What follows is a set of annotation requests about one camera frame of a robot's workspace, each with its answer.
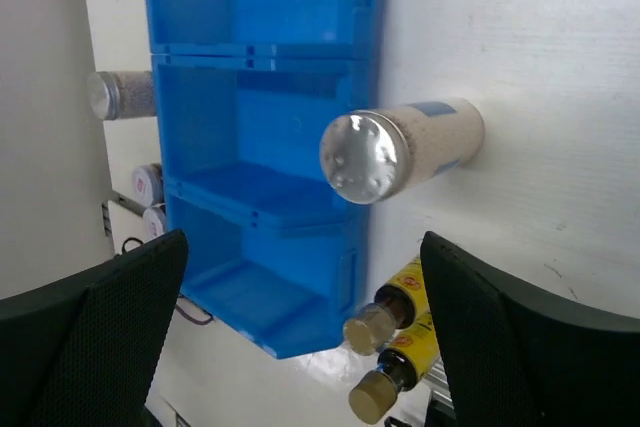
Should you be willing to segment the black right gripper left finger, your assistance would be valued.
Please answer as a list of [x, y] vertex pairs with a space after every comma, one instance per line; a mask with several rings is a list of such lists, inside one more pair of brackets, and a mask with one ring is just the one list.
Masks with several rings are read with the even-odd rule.
[[2, 425], [139, 425], [187, 260], [173, 230], [3, 299]]

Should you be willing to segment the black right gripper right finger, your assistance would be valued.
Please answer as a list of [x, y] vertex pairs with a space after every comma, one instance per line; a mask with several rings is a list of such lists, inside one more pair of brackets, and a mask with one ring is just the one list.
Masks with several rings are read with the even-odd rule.
[[420, 257], [458, 425], [638, 425], [638, 319], [551, 293], [431, 231]]

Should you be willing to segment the silver-lid pepper shaker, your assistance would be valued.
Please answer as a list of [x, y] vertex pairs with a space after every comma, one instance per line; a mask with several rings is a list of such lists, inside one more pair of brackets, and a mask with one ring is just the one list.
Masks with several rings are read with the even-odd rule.
[[150, 71], [100, 71], [87, 77], [89, 105], [102, 121], [154, 117]]

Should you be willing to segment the yellow sauce bottle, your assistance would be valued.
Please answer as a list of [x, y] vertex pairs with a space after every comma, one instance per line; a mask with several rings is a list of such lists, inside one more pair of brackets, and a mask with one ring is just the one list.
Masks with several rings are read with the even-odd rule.
[[355, 353], [373, 355], [397, 330], [408, 328], [428, 309], [422, 264], [416, 256], [376, 291], [371, 303], [344, 323], [344, 340]]
[[365, 424], [375, 425], [399, 395], [412, 390], [439, 359], [433, 318], [427, 311], [392, 339], [379, 354], [376, 368], [351, 390], [352, 412]]

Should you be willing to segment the red-label jar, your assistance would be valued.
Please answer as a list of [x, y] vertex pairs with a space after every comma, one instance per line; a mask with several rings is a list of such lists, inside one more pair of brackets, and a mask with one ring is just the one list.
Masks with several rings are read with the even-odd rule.
[[140, 205], [151, 207], [163, 202], [163, 170], [160, 163], [135, 167], [131, 180], [135, 199]]
[[164, 204], [146, 208], [143, 212], [142, 219], [147, 240], [161, 237], [167, 232], [168, 221]]

